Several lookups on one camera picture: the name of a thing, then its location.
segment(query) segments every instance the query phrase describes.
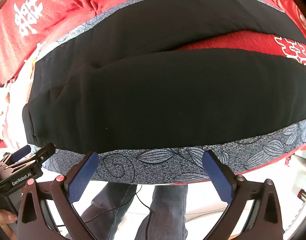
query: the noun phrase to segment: red blanket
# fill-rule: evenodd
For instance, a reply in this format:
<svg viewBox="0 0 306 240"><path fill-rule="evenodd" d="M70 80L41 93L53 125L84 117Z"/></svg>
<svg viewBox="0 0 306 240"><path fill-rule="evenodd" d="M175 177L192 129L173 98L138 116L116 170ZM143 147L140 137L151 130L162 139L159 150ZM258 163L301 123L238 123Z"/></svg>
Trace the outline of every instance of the red blanket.
<svg viewBox="0 0 306 240"><path fill-rule="evenodd" d="M54 42L124 1L127 0L8 0L0 11L0 83L16 76L37 43ZM306 37L305 19L292 0L263 1L286 10Z"/></svg>

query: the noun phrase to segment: jeans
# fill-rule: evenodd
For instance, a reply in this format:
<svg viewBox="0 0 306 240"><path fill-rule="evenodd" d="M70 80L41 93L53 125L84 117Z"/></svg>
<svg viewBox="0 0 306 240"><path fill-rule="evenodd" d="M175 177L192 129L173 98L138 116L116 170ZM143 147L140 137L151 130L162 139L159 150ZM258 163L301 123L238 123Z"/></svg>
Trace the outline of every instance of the jeans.
<svg viewBox="0 0 306 240"><path fill-rule="evenodd" d="M137 185L109 182L92 200L81 218L98 240L113 240L117 227L127 212L136 193ZM184 240L187 185L155 186L148 240ZM145 240L147 216L138 228L135 240Z"/></svg>

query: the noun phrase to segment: hand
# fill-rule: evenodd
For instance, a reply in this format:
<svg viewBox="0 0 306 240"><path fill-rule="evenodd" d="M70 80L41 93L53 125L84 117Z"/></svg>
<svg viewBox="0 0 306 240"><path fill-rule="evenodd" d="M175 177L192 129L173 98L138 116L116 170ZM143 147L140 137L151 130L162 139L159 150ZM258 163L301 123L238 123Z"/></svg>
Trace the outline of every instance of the hand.
<svg viewBox="0 0 306 240"><path fill-rule="evenodd" d="M11 240L17 240L15 232L8 226L8 224L15 223L17 217L6 210L0 209L0 227L4 230L6 235Z"/></svg>

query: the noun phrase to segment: floral patterned fabric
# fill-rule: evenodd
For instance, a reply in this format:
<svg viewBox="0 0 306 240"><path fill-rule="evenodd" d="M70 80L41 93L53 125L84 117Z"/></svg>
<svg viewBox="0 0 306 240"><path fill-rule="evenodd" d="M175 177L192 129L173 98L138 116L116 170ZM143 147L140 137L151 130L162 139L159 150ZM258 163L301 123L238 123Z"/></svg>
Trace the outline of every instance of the floral patterned fabric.
<svg viewBox="0 0 306 240"><path fill-rule="evenodd" d="M202 181L208 179L202 166L206 150L212 150L222 163L238 174L286 157L305 143L306 119L273 133L219 145L115 150L99 154L100 164L93 179L137 184ZM66 174L83 156L56 150L43 167Z"/></svg>

